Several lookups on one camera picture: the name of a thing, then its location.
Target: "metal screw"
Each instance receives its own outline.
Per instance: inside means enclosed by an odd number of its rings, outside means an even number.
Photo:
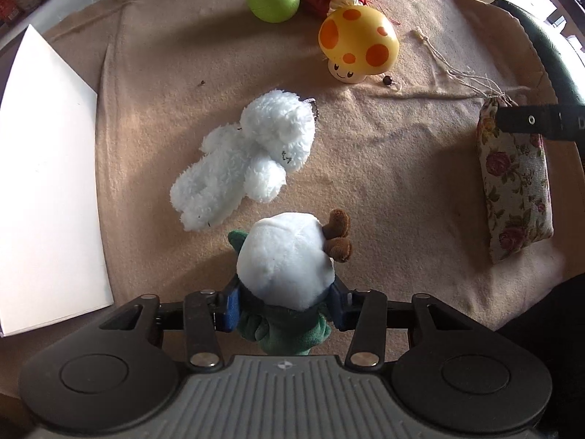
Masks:
[[[371,352],[354,353],[349,359],[356,366],[375,366],[380,361],[377,354]]]
[[[196,353],[191,356],[189,360],[193,366],[201,366],[201,368],[211,368],[219,363],[219,357],[215,353],[203,352]]]

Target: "brown plush antler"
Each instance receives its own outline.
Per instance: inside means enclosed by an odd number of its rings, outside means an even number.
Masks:
[[[343,210],[336,208],[329,213],[329,222],[323,226],[325,253],[337,262],[347,262],[352,255],[352,242],[347,238],[351,220]]]
[[[336,262],[347,262],[352,255],[352,242],[347,237],[336,237],[325,241],[323,250]]]
[[[323,226],[323,234],[326,239],[347,237],[351,220],[349,215],[340,208],[335,208],[329,213],[329,222]]]

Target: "yellow mushroom toy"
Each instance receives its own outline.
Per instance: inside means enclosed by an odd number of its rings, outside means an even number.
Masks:
[[[399,55],[392,23],[370,6],[346,6],[331,13],[319,30],[319,46],[331,75],[357,84],[388,71]]]

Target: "mushroom toy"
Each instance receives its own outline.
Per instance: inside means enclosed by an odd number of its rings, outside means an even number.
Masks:
[[[357,84],[388,71],[399,55],[392,23],[370,6],[346,6],[331,13],[319,30],[319,46],[331,75]]]
[[[349,225],[347,213],[334,209],[324,226],[311,214],[282,213],[259,220],[250,234],[230,232],[242,337],[275,355],[309,354],[327,339],[324,300],[335,280],[333,261],[352,254]]]

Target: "plush doll with antlers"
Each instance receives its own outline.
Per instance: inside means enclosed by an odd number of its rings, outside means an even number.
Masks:
[[[250,234],[232,231],[241,281],[242,337],[268,354],[309,354],[329,337],[324,300],[335,280],[333,261],[352,254],[349,215],[334,209],[322,226],[313,215],[264,218]]]

